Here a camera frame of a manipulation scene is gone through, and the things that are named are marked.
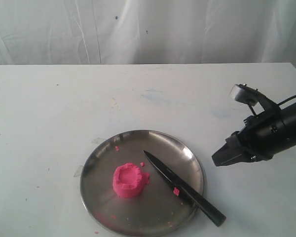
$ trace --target knife blade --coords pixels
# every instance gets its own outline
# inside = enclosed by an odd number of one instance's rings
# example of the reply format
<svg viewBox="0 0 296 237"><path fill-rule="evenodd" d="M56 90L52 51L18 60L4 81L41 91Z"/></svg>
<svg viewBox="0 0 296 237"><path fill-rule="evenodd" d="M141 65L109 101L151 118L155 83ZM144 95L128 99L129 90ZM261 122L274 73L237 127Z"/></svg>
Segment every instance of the knife blade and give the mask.
<svg viewBox="0 0 296 237"><path fill-rule="evenodd" d="M162 161L147 151L144 151L144 154L154 168L166 179L168 179L175 187L179 188L180 192L184 192L216 226L219 227L226 220L226 217L220 211L218 211L201 194L175 174Z"/></svg>

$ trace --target cable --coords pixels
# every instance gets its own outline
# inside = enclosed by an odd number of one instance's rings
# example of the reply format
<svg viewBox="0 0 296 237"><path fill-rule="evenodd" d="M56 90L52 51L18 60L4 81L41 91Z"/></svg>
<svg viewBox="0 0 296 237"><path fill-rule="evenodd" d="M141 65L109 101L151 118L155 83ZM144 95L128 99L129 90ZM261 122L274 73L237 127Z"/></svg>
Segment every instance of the cable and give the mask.
<svg viewBox="0 0 296 237"><path fill-rule="evenodd" d="M283 105L285 104L286 102L289 102L290 100L293 100L296 98L296 95L290 97L290 98L287 98L286 100L283 100L281 103L278 103L277 105L280 106L280 105Z"/></svg>

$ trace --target white backdrop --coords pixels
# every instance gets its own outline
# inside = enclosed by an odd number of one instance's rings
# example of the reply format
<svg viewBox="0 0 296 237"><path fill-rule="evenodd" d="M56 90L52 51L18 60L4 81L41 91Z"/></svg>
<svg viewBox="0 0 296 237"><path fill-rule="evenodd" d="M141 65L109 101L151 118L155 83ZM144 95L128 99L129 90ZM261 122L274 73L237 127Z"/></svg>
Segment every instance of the white backdrop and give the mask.
<svg viewBox="0 0 296 237"><path fill-rule="evenodd" d="M0 0L0 64L292 62L296 0Z"/></svg>

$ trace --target pink kinetic sand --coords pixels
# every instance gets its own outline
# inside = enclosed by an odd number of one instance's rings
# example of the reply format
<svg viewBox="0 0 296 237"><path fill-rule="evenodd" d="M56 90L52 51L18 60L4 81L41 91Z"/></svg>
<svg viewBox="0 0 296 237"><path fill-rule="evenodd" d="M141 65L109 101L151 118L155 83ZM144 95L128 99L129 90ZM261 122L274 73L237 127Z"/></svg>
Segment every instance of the pink kinetic sand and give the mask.
<svg viewBox="0 0 296 237"><path fill-rule="evenodd" d="M113 189L119 197L131 198L140 194L148 183L149 173L142 173L138 166L126 163L113 175Z"/></svg>
<svg viewBox="0 0 296 237"><path fill-rule="evenodd" d="M180 190L178 190L177 188L174 188L173 193L177 196L179 196Z"/></svg>

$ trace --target stainless steel plate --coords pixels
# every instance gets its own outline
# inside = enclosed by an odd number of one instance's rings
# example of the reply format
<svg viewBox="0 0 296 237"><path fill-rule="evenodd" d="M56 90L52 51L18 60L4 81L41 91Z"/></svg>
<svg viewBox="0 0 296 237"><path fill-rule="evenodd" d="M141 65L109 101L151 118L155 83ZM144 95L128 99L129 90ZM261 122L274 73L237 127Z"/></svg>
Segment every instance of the stainless steel plate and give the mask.
<svg viewBox="0 0 296 237"><path fill-rule="evenodd" d="M125 236L160 236L187 222L196 206L173 190L145 157L146 150L195 190L203 193L203 172L194 154L167 134L135 130L118 134L99 145L86 161L80 180L85 208L106 229ZM112 188L115 169L134 163L150 173L150 184L134 198L120 198Z"/></svg>

